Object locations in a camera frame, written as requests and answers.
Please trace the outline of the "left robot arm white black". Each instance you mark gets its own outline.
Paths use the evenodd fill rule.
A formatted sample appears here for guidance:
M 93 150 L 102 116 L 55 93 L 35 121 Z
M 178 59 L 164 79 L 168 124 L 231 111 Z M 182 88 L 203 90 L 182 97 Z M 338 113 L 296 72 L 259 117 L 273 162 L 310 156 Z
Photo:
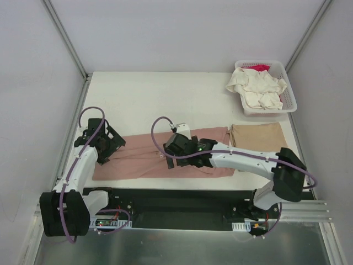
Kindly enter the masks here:
M 98 212 L 112 214 L 119 208 L 110 188 L 96 188 L 83 195 L 84 185 L 92 177 L 96 165 L 109 162 L 109 157 L 125 140 L 109 125 L 89 125 L 74 142 L 73 162 L 50 192 L 40 196 L 39 204 L 48 237 L 87 234 L 90 219 Z

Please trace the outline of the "pink printed t shirt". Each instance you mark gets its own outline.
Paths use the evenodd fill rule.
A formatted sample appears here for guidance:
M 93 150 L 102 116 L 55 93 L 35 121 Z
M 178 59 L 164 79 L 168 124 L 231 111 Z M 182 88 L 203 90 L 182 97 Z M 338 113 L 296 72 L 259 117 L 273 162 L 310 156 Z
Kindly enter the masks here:
M 119 181 L 138 178 L 218 178 L 234 174 L 231 168 L 197 168 L 195 166 L 168 169 L 164 155 L 155 147 L 150 134 L 125 137 L 126 145 L 114 152 L 109 161 L 96 165 L 92 180 Z

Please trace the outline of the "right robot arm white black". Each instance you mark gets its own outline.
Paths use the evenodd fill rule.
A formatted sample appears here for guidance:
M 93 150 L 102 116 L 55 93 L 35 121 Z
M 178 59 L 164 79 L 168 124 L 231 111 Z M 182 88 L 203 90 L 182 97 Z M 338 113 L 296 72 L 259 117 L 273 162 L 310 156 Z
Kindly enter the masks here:
M 268 183 L 253 190 L 249 201 L 235 206 L 243 218 L 258 220 L 277 203 L 301 201 L 306 167 L 288 148 L 258 152 L 175 133 L 163 144 L 163 149 L 169 168 L 174 167 L 172 159 L 175 159 L 180 167 L 230 168 L 266 178 Z

